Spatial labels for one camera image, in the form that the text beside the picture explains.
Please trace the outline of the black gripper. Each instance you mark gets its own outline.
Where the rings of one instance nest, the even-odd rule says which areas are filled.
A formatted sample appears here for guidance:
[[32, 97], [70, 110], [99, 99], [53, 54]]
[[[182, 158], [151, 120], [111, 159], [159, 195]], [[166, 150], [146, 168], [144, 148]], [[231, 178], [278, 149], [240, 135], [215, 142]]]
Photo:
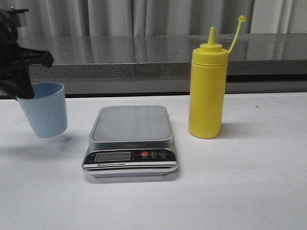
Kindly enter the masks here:
[[0, 90], [15, 100], [34, 98], [29, 66], [50, 68], [54, 62], [50, 51], [18, 44], [17, 28], [26, 26], [24, 14], [28, 11], [15, 8], [0, 11]]

